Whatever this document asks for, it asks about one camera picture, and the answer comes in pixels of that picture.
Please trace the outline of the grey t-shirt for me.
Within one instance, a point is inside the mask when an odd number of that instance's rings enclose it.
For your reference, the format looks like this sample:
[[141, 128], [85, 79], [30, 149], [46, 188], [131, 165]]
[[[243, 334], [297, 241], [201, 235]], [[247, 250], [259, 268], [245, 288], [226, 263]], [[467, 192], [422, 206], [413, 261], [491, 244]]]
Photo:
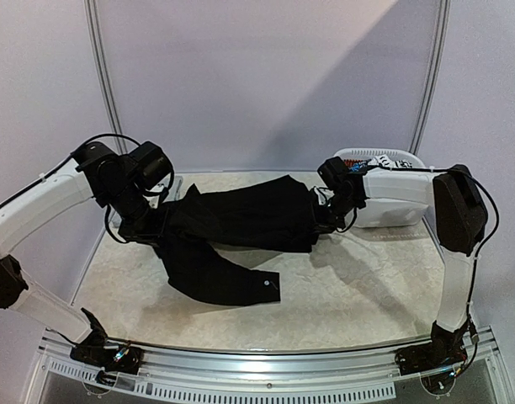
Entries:
[[173, 184], [171, 188], [165, 192], [165, 188], [170, 184], [171, 179], [169, 177], [165, 177], [158, 185], [153, 188], [154, 192], [159, 192], [165, 194], [165, 197], [161, 195], [157, 195], [151, 198], [151, 206], [157, 207], [158, 205], [164, 202], [172, 202], [176, 201], [180, 198], [180, 191], [183, 185], [183, 178], [181, 176], [176, 175], [173, 180]]

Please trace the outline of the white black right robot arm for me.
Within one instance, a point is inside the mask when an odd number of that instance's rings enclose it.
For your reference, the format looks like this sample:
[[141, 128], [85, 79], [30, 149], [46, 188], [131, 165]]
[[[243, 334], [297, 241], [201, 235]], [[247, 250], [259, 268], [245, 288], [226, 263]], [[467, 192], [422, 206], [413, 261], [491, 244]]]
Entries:
[[444, 266], [432, 333], [444, 334], [424, 347], [423, 359], [429, 366], [442, 366], [456, 351], [451, 337], [463, 332], [470, 319], [475, 267], [488, 222], [481, 186], [461, 164], [435, 169], [363, 162], [348, 167], [340, 157], [331, 157], [317, 172], [331, 192], [321, 207], [322, 231], [346, 231], [346, 217], [356, 217], [373, 199], [411, 202], [432, 211]]

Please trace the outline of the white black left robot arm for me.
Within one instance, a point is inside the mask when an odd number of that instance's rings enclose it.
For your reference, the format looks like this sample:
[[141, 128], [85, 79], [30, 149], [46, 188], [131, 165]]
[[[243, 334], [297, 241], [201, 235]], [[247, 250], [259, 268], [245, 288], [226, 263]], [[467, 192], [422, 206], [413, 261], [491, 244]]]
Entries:
[[123, 222], [122, 242], [149, 245], [163, 218], [151, 207], [173, 165], [161, 147], [136, 142], [119, 154], [105, 136], [85, 141], [45, 173], [0, 202], [0, 310], [54, 330], [96, 365], [114, 356], [110, 342], [72, 294], [102, 237], [104, 216]]

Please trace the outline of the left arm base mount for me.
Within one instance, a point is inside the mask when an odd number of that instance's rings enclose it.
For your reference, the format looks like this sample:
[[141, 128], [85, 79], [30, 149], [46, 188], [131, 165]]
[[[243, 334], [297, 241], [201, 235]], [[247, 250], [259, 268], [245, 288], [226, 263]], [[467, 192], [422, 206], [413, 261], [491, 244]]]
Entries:
[[128, 344], [106, 347], [105, 343], [105, 338], [89, 335], [72, 348], [70, 357], [77, 362], [103, 368], [106, 372], [138, 374], [144, 356], [141, 348]]

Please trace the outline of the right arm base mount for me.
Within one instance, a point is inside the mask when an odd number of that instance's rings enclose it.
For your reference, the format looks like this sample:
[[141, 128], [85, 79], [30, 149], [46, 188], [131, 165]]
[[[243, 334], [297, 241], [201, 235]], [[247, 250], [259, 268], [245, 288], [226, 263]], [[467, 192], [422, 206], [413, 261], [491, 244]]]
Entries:
[[447, 370], [451, 378], [458, 378], [472, 365], [477, 354], [477, 343], [469, 356], [462, 342], [448, 344], [443, 339], [437, 339], [396, 350], [395, 363], [401, 375], [440, 369]]

